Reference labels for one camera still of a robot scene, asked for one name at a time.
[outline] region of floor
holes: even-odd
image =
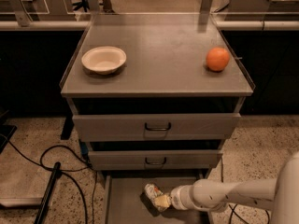
[[[200,6],[200,0],[112,0],[112,3],[117,13],[196,12]],[[35,162],[39,162],[47,148],[56,145],[68,146],[80,154],[76,130],[73,130],[69,140],[60,139],[64,118],[9,119],[7,124],[18,127],[11,143]],[[221,169],[224,182],[276,177],[284,161],[298,149],[299,116],[242,117],[232,137],[224,144],[223,165],[220,163],[209,179],[221,181]],[[64,170],[84,167],[69,150],[62,147],[52,149],[44,158],[44,164],[49,167],[57,161]],[[11,145],[7,145],[1,153],[0,166],[1,198],[43,196],[50,172],[26,160]],[[69,174],[78,181],[84,193],[88,223],[100,223],[104,189],[95,180],[95,172],[84,169]],[[267,214],[263,210],[238,206],[235,211],[250,224],[267,223]],[[0,223],[33,223],[36,213],[36,209],[0,210]],[[213,222],[229,223],[230,215],[229,208],[223,213],[212,214]],[[57,182],[44,223],[85,223],[78,188],[65,175]],[[234,216],[231,223],[244,222]]]

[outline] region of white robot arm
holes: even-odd
[[[299,223],[299,152],[289,158],[277,179],[221,183],[200,179],[152,200],[155,206],[178,210],[221,212],[227,203],[270,210],[271,224]]]

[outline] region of black handle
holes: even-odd
[[[161,128],[161,127],[149,127],[148,123],[144,124],[144,128],[147,131],[169,131],[171,129],[171,123],[169,122],[167,127]]]
[[[167,158],[164,157],[164,159],[163,159],[162,162],[148,161],[148,158],[146,158],[145,162],[146,162],[147,165],[155,165],[155,166],[158,166],[158,165],[159,165],[159,166],[160,166],[160,165],[165,165],[165,164],[166,164],[166,162],[167,162]]]

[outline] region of white bowl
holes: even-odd
[[[114,47],[98,47],[90,49],[82,56],[83,66],[101,75],[115,72],[126,61],[122,49]]]

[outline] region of orange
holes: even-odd
[[[213,48],[206,55],[206,66],[212,71],[224,70],[229,61],[230,54],[224,48]]]

